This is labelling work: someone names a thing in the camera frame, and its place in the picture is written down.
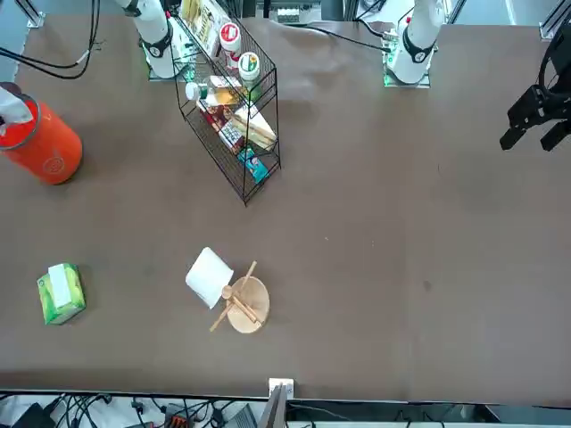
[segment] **bottle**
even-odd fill
[[[261,86],[258,83],[260,76],[260,58],[254,52],[246,52],[240,55],[238,61],[238,72],[244,87],[247,89],[247,96],[255,103],[261,94]]]
[[[251,91],[260,76],[260,58],[254,52],[242,53],[238,62],[238,70],[244,86]]]
[[[240,28],[234,22],[227,22],[220,28],[219,38],[220,46],[226,55],[226,66],[236,70],[240,59]]]
[[[223,78],[209,76],[202,83],[189,82],[186,84],[185,93],[189,100],[204,100],[209,105],[235,104],[235,92],[242,85],[237,78]]]

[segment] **green tissue box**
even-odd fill
[[[78,267],[62,263],[37,280],[39,299],[48,324],[63,324],[86,307]]]

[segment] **black cable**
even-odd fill
[[[224,409],[226,407],[230,406],[231,404],[234,404],[235,402],[236,402],[235,399],[231,399],[228,403],[226,403],[221,408],[216,408],[216,406],[214,406],[214,403],[211,403],[211,405],[212,405],[212,416],[211,416],[210,421],[208,421],[208,425],[211,428],[222,428],[224,425],[226,425],[226,421],[224,420],[224,415],[222,414],[222,412],[224,411]]]
[[[182,399],[182,402],[185,404],[186,428],[188,428],[190,426],[190,417],[188,417],[188,406],[186,405],[186,399]]]
[[[95,10],[95,5],[97,5],[96,10],[97,12],[95,13],[96,18],[94,19],[94,10]],[[91,7],[92,7],[92,14],[91,14],[91,30],[90,30],[90,35],[89,35],[89,44],[91,46],[93,46],[95,44],[95,40],[96,40],[96,35],[97,35],[97,30],[99,27],[99,14],[100,14],[100,9],[101,9],[101,5],[99,0],[91,0]],[[87,57],[85,59],[85,64],[83,66],[83,69],[76,75],[72,75],[72,76],[67,76],[67,75],[60,75],[57,73],[54,73],[50,70],[46,70],[42,67],[37,66],[35,63],[25,60],[23,59],[23,57],[21,55],[18,55],[16,53],[13,53],[11,51],[5,52],[7,51],[6,49],[0,50],[0,56],[4,56],[6,58],[10,58],[14,61],[20,62],[22,64],[26,64],[28,65],[30,68],[34,69],[34,70],[38,70],[38,71],[42,71],[43,73],[52,76],[54,78],[61,78],[64,80],[73,80],[76,78],[80,78],[81,76],[83,76],[85,74],[85,72],[87,71],[87,66],[89,64],[89,60],[91,59],[91,53],[92,50],[89,49],[89,51],[87,52]]]
[[[327,413],[330,416],[336,417],[338,419],[343,419],[344,421],[351,421],[351,418],[343,415],[339,415],[338,413],[332,412],[331,410],[327,410],[326,408],[322,407],[313,407],[313,406],[306,406],[304,404],[289,404],[289,409],[287,412],[294,412],[294,411],[302,411],[304,413],[308,413],[307,410],[319,411],[323,413]]]
[[[153,397],[151,397],[151,401],[161,411],[161,413],[163,413],[163,414],[167,413],[167,407],[166,406],[159,406],[159,403],[157,403],[157,400],[154,399]]]
[[[408,11],[406,11],[400,18],[398,21],[396,21],[396,28],[399,28],[399,24],[401,23],[401,21],[404,19],[405,16],[407,16],[409,13],[412,12],[412,9],[414,9],[414,6],[412,6]]]
[[[200,406],[199,408],[197,408],[197,409],[195,410],[195,412],[194,412],[192,415],[190,415],[190,418],[193,419],[196,415],[198,415],[198,412],[200,412],[203,408],[206,407],[206,411],[204,412],[204,416],[203,416],[202,418],[200,418],[200,419],[193,419],[193,420],[194,420],[195,422],[197,422],[197,423],[204,422],[204,421],[206,420],[206,416],[208,416],[208,407],[209,407],[209,406],[213,406],[213,407],[214,407],[214,405],[213,405],[210,401],[206,401],[205,403],[203,403],[202,406]]]
[[[91,49],[93,48],[94,44],[95,44],[95,38],[94,38],[94,21],[93,21],[94,13],[95,13],[95,10],[94,10],[93,2],[92,2],[92,7],[91,7],[91,26],[90,26],[90,29],[89,29],[88,47],[87,47],[87,50],[81,55],[81,57],[79,57],[79,59],[78,59],[77,61],[75,61],[74,63],[72,63],[72,64],[68,64],[68,65],[53,64],[53,63],[50,63],[50,62],[45,62],[45,61],[42,61],[42,60],[39,60],[39,59],[36,59],[36,58],[31,58],[31,57],[29,57],[29,56],[22,55],[21,53],[15,53],[15,52],[10,51],[9,49],[6,49],[6,48],[4,48],[4,47],[0,47],[0,53],[6,54],[6,55],[3,55],[3,56],[8,56],[9,58],[11,58],[11,59],[13,59],[13,60],[15,60],[15,61],[25,60],[25,61],[28,61],[28,62],[34,62],[34,63],[37,63],[37,64],[45,65],[45,66],[47,66],[47,67],[52,67],[52,68],[55,68],[55,69],[72,69],[72,68],[74,68],[74,67],[77,67],[77,66],[81,63],[81,61],[83,61],[84,55],[88,54],[88,53],[91,51]]]
[[[425,418],[428,419],[430,422],[437,422],[442,426],[442,428],[446,428],[444,426],[444,422],[442,421],[442,419],[439,421],[435,421],[432,417],[430,417],[430,415],[427,412],[422,412],[422,420],[424,421]]]
[[[139,422],[141,423],[141,426],[145,426],[145,423],[143,422],[143,418],[141,417],[141,414],[139,413],[139,411],[137,409],[135,409],[135,413],[137,413],[137,417],[139,418]]]
[[[74,421],[77,421],[79,418],[79,411],[81,410],[81,406],[79,405],[79,403],[81,402],[81,400],[83,400],[83,397],[79,397],[79,400],[77,397],[73,397],[73,401],[75,402],[75,405],[78,407],[75,409],[75,415],[73,416]]]
[[[315,29],[316,31],[319,31],[321,33],[328,34],[329,36],[339,37],[339,38],[342,38],[343,40],[347,40],[348,42],[353,42],[357,45],[370,47],[371,49],[377,49],[378,51],[383,51],[383,52],[386,52],[388,54],[391,52],[391,50],[388,47],[382,47],[382,46],[370,45],[368,43],[363,43],[363,42],[360,42],[359,40],[353,40],[352,38],[341,36],[340,34],[334,33],[334,32],[329,31],[327,29],[318,29],[316,27],[307,27],[307,26],[302,26],[302,27],[304,27],[306,29]]]
[[[407,423],[406,428],[410,428],[410,424],[412,424],[412,419],[410,419],[409,417],[405,418],[405,417],[404,417],[404,414],[402,413],[402,409],[399,410],[399,412],[398,412],[398,413],[396,414],[396,416],[394,417],[393,421],[394,421],[394,422],[397,422],[397,421],[399,420],[399,416],[402,417],[402,420],[403,420],[403,421],[406,421],[406,423]]]
[[[81,409],[81,415],[79,415],[79,419],[78,419],[78,426],[81,425],[81,419],[83,419],[83,416],[87,416],[87,420],[89,421],[89,423],[91,424],[92,428],[97,428],[97,425],[95,424],[95,422],[93,422],[93,419],[91,418],[91,415],[89,414],[89,406],[91,406],[93,403],[95,403],[97,400],[99,399],[98,396],[95,396],[91,399],[91,401],[89,401],[89,397],[84,397],[83,398],[83,408]]]
[[[204,408],[204,406],[207,407],[207,408],[206,408],[206,413],[208,413],[208,405],[209,405],[209,404],[210,404],[209,401],[202,401],[202,402],[200,402],[200,403],[193,404],[192,406],[188,406],[188,410],[193,409],[193,408],[195,408],[195,407],[198,407],[198,408],[196,409],[196,411],[195,411],[194,413],[192,413],[192,414],[189,416],[189,418],[192,419],[192,418],[194,417],[194,415],[196,415],[198,412],[200,412],[200,411]],[[179,411],[173,413],[173,414],[171,415],[171,417],[180,415],[182,412],[185,412],[185,411],[186,411],[186,408],[183,408],[182,410],[179,410]]]
[[[365,10],[365,12],[363,12],[361,15],[359,15],[357,18],[355,18],[354,21],[360,20],[360,19],[365,15],[365,13],[369,12],[371,9],[373,9],[376,5],[378,5],[378,4],[380,4],[380,3],[382,3],[382,4],[381,4],[381,7],[378,8],[379,11],[380,11],[380,10],[383,8],[383,6],[385,5],[386,0],[376,0],[371,6],[369,6],[369,7]]]
[[[71,403],[71,397],[68,397],[68,400],[66,402],[66,406],[65,406],[65,413],[63,413],[62,417],[60,417],[60,419],[57,421],[57,424],[55,425],[55,428],[59,428],[60,425],[63,422],[63,418],[65,417],[66,421],[67,421],[67,425],[70,426],[70,403]]]
[[[59,395],[56,399],[53,399],[51,403],[44,407],[44,412],[47,415],[51,415],[54,410],[60,405],[62,400],[65,398],[65,394]]]
[[[382,33],[379,33],[378,31],[374,31],[370,25],[368,25],[368,23],[366,23],[364,20],[356,20],[356,22],[360,22],[361,24],[363,24],[365,26],[365,28],[368,30],[369,33],[371,33],[373,36],[377,36],[377,37],[381,37],[382,39],[385,38],[385,36]]]

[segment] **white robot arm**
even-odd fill
[[[413,85],[424,77],[444,21],[443,0],[415,0],[410,24],[399,29],[399,47],[388,65],[402,83]]]
[[[162,10],[160,0],[115,0],[125,14],[133,18],[143,39],[146,59],[160,78],[172,78],[172,55],[182,51],[178,26],[172,25]]]

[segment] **wooden stick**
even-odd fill
[[[224,319],[224,317],[226,315],[228,315],[228,312],[232,309],[232,307],[234,306],[233,303],[230,303],[229,305],[227,305],[224,310],[222,311],[222,313],[220,314],[220,316],[218,317],[218,319],[216,320],[216,322],[212,325],[211,327],[211,333],[216,330],[216,327],[218,327],[218,325],[222,322],[222,320]]]
[[[252,276],[253,270],[256,267],[256,265],[258,264],[258,262],[256,260],[254,260],[252,262],[252,265],[250,266],[250,268],[248,269],[248,273],[246,274],[246,276],[244,277],[244,280],[242,281],[242,283],[237,287],[238,289],[236,290],[237,292],[242,291],[242,288],[244,287],[244,285],[248,282],[248,280],[250,279],[250,276]]]
[[[240,299],[238,299],[236,296],[232,296],[232,301],[234,302],[234,304],[236,306],[238,306],[240,308],[240,310],[242,312],[244,312],[244,314],[250,318],[250,321],[252,321],[253,323],[257,323],[258,321],[258,317],[256,317],[255,312],[252,310],[252,308],[250,307],[246,307],[242,301]]]

